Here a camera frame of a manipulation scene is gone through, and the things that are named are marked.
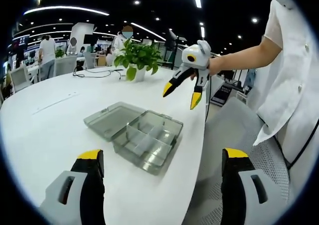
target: hand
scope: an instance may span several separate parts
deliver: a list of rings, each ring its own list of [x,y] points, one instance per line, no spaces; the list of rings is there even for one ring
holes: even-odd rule
[[[221,61],[220,61],[221,57],[217,57],[217,58],[210,58],[209,59],[209,74],[215,75],[218,74],[221,71]],[[194,80],[194,78],[196,77],[195,74],[193,74],[190,79]]]

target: white pot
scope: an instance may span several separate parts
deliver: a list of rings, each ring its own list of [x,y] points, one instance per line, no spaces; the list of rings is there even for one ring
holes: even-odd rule
[[[146,66],[144,66],[143,69],[138,70],[137,66],[135,64],[131,64],[132,67],[136,68],[136,75],[135,79],[132,82],[142,82],[144,81],[145,72],[146,72]]]

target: black cable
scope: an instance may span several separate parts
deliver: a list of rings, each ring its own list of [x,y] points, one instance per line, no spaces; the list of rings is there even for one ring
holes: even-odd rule
[[[319,119],[315,125],[314,130],[312,131],[312,133],[310,134],[307,142],[305,143],[305,145],[303,146],[303,148],[300,150],[300,152],[298,153],[298,155],[296,156],[296,158],[292,161],[292,163],[289,165],[288,167],[288,171],[292,168],[293,165],[295,165],[295,163],[298,161],[298,159],[300,158],[300,156],[303,154],[303,152],[305,151],[305,149],[307,148],[308,144],[310,143],[311,139],[313,138],[313,136],[315,135],[315,132],[318,128],[319,125]]]
[[[110,70],[103,70],[103,71],[90,71],[88,69],[84,69],[85,71],[89,72],[89,73],[104,73],[104,72],[109,72],[109,74],[107,75],[104,75],[104,76],[86,76],[84,74],[77,74],[76,72],[76,68],[74,68],[74,71],[73,71],[73,76],[75,77],[79,77],[79,78],[105,78],[105,77],[108,77],[112,74],[112,72],[117,72],[119,73],[120,75],[120,79],[122,77],[121,73],[119,71],[123,71],[123,69],[110,69]]]
[[[205,122],[207,121],[207,117],[208,117],[209,106],[210,106],[210,98],[211,98],[211,76],[209,77],[209,99],[208,99],[208,109],[207,109],[207,113],[206,113]]]
[[[304,151],[305,151],[305,149],[307,148],[307,146],[309,145],[311,139],[312,139],[313,136],[315,135],[318,126],[319,126],[319,119],[318,119],[318,121],[317,121],[317,123],[316,123],[316,125],[315,125],[315,127],[314,127],[314,129],[313,129],[313,131],[312,131],[312,133],[310,134],[309,138],[307,139],[305,145],[303,146],[303,148],[300,150],[300,152],[297,154],[297,156],[295,157],[295,159],[294,159],[291,163],[289,163],[288,160],[286,159],[286,157],[285,157],[285,155],[284,155],[284,152],[283,152],[283,149],[282,149],[282,147],[281,147],[281,144],[279,143],[278,139],[276,138],[276,135],[273,136],[273,139],[275,140],[275,142],[276,142],[276,144],[277,144],[277,146],[278,146],[278,148],[279,148],[281,154],[283,155],[283,158],[284,158],[284,161],[285,161],[285,163],[286,163],[286,165],[287,165],[287,170],[288,170],[288,171],[293,167],[293,165],[295,165],[295,163],[298,161],[298,159],[299,159],[299,158],[301,157],[301,155],[304,153]]]

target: plastic container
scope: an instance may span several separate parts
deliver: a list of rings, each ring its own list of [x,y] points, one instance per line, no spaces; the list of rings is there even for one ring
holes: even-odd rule
[[[145,110],[123,102],[116,103],[107,109],[84,119],[84,123],[101,137],[111,142],[126,125]]]
[[[146,111],[114,139],[114,150],[137,167],[157,175],[174,148],[182,128],[181,122]]]
[[[122,102],[84,122],[112,141],[116,153],[153,175],[160,173],[183,128],[181,122],[168,116]]]

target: white table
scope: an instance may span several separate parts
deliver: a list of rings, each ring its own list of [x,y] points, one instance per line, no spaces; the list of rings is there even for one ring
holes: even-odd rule
[[[159,68],[153,76],[147,73],[142,83],[119,80],[118,73],[102,79],[66,74],[32,85],[7,99],[0,111],[4,152],[27,199],[39,206],[45,189],[63,171],[71,169],[78,155],[102,149],[107,225],[180,225],[199,169],[205,93],[192,111],[189,108],[195,82],[190,79],[174,94],[162,98],[172,73]],[[181,143],[166,173],[153,176],[135,167],[117,155],[111,143],[85,126],[84,118],[119,101],[184,123]]]

